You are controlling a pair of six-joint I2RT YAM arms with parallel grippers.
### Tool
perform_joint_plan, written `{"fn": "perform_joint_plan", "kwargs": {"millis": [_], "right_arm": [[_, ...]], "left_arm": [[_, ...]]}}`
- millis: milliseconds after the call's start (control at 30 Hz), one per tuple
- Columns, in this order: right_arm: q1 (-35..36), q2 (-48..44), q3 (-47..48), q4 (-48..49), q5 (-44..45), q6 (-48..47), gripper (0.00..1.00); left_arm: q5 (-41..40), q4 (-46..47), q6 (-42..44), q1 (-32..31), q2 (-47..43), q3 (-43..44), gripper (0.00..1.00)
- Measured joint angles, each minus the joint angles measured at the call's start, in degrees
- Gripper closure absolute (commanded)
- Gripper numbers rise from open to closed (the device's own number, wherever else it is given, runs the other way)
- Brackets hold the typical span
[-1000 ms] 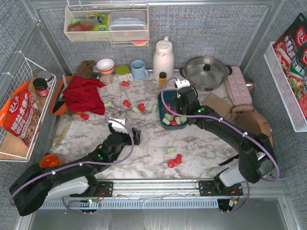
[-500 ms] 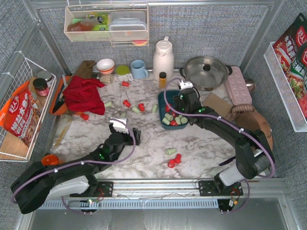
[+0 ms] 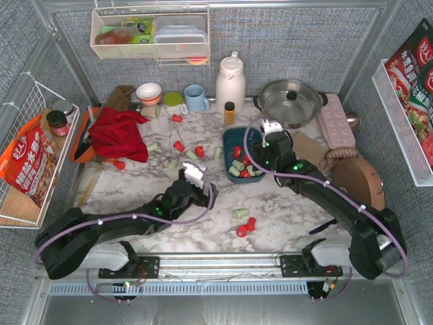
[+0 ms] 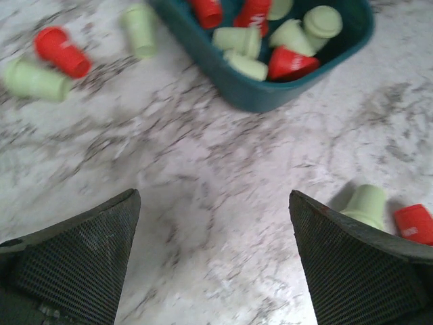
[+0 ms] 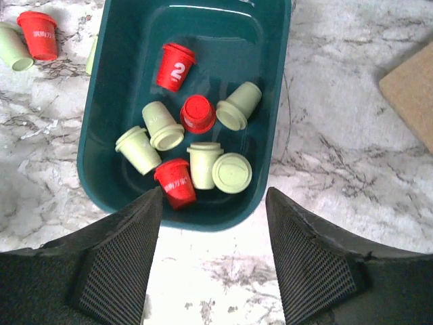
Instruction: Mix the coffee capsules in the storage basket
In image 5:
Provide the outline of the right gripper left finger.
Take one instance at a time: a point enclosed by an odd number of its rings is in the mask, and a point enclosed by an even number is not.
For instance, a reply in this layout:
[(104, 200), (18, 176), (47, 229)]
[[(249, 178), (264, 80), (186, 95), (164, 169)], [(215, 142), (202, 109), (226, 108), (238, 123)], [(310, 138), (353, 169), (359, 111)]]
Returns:
[(81, 230), (1, 254), (2, 324), (140, 324), (162, 219), (154, 188)]

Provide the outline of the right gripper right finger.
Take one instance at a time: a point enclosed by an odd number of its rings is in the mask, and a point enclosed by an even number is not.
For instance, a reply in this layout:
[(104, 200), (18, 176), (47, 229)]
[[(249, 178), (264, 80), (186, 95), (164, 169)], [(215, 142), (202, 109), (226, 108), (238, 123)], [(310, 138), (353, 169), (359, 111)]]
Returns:
[(353, 234), (276, 188), (267, 220), (286, 324), (431, 324), (432, 256)]

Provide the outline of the green capsule cluster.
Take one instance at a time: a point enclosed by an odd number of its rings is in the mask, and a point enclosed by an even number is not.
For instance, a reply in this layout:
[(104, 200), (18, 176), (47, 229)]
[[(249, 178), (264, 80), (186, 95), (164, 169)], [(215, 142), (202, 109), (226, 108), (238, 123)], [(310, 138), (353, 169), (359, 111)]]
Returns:
[(241, 154), (223, 154), (213, 164), (212, 179), (215, 186), (224, 193), (243, 192), (252, 180), (251, 164)]
[(244, 130), (261, 97), (261, 90), (254, 83), (246, 81), (225, 100), (217, 103), (216, 117), (232, 131)]

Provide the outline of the red capsule cluster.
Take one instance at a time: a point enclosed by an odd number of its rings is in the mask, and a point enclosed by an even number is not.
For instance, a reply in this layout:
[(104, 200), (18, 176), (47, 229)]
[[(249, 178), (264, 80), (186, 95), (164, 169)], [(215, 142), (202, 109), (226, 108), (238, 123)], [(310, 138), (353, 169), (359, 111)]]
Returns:
[(216, 121), (216, 111), (203, 95), (192, 95), (186, 99), (180, 119), (187, 131), (203, 134), (212, 129)]

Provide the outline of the cork mat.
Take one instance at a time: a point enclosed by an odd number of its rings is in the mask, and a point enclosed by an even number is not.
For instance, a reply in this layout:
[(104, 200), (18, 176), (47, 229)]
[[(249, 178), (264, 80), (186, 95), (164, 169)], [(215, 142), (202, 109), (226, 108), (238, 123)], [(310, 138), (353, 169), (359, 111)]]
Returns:
[(432, 44), (389, 72), (379, 88), (416, 138), (432, 151)]

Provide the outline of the teal storage basket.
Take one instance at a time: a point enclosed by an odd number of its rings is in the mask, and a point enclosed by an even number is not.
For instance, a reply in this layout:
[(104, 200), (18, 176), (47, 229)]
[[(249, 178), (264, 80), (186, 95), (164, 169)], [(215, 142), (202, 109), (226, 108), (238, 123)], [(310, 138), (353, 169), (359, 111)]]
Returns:
[(266, 188), (290, 1), (106, 1), (78, 147), (90, 199), (154, 188), (166, 226), (242, 222)]

